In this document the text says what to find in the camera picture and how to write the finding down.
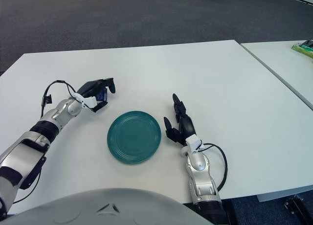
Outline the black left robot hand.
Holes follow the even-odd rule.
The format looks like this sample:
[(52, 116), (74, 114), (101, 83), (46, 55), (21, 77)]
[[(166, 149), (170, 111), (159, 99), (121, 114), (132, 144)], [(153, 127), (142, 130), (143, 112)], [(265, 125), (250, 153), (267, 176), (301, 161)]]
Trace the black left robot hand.
[(80, 87), (77, 93), (82, 95), (84, 98), (95, 97), (97, 105), (93, 108), (89, 104), (87, 104), (87, 106), (96, 113), (98, 110), (105, 107), (108, 103), (107, 89), (109, 89), (111, 93), (116, 92), (113, 78), (98, 79), (86, 82)]

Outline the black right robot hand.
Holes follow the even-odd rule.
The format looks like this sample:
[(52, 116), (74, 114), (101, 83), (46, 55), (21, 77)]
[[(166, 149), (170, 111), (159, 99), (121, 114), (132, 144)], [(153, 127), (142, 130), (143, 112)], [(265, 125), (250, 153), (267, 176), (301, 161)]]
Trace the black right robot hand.
[(197, 136), (196, 129), (194, 127), (191, 117), (186, 113), (186, 107), (184, 103), (173, 93), (173, 107), (175, 111), (176, 122), (178, 128), (174, 128), (167, 117), (164, 117), (165, 133), (166, 136), (175, 143), (179, 143), (182, 146), (181, 154), (187, 156), (189, 154), (195, 154), (200, 151), (203, 143)]

